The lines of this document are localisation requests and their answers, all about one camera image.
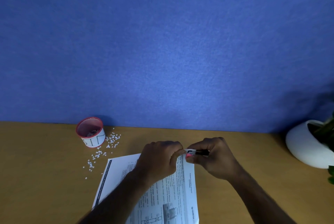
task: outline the white cup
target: white cup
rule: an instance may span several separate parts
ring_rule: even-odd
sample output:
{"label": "white cup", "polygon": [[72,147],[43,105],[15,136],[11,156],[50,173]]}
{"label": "white cup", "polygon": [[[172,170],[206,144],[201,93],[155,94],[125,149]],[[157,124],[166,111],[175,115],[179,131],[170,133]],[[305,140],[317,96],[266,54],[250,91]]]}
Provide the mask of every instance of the white cup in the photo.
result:
{"label": "white cup", "polygon": [[75,131],[85,145],[91,148],[102,145],[106,138],[103,123],[97,117],[88,117],[81,120]]}

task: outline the right hand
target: right hand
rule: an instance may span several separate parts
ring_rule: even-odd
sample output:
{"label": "right hand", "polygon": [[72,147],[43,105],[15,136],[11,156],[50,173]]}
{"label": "right hand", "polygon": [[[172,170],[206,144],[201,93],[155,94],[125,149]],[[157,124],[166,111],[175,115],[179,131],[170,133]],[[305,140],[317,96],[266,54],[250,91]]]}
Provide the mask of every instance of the right hand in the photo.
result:
{"label": "right hand", "polygon": [[230,181],[242,170],[223,137],[205,138],[201,142],[190,145],[187,149],[209,150],[207,157],[195,154],[188,156],[186,161],[201,165],[216,178]]}

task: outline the green plant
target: green plant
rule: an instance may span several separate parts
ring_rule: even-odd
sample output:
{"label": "green plant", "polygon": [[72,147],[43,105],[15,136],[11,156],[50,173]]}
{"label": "green plant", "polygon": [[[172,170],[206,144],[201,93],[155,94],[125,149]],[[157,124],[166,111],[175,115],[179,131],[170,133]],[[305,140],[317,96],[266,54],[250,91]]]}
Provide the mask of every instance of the green plant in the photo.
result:
{"label": "green plant", "polygon": [[[334,152],[334,112],[332,118],[313,131],[313,135],[319,142],[326,144]],[[334,166],[329,166],[328,172],[331,175],[328,182],[334,184]]]}

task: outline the left hand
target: left hand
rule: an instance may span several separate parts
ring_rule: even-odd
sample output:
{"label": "left hand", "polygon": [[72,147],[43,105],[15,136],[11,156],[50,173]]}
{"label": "left hand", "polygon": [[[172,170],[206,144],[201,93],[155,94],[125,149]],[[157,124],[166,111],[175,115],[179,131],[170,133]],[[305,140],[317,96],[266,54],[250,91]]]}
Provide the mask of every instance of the left hand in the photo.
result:
{"label": "left hand", "polygon": [[185,150],[180,142],[152,142],[144,147],[133,172],[151,186],[176,171],[176,159],[181,154]]}

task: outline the forearm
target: forearm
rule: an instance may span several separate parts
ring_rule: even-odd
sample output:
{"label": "forearm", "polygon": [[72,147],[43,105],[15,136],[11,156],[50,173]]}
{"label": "forearm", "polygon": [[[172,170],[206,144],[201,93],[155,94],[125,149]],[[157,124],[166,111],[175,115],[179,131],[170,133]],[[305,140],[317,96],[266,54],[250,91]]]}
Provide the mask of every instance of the forearm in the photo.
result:
{"label": "forearm", "polygon": [[229,182],[243,200],[254,223],[295,223],[241,166]]}
{"label": "forearm", "polygon": [[79,224],[124,224],[140,197],[150,187],[141,177],[136,171],[128,173],[118,187],[87,214]]}

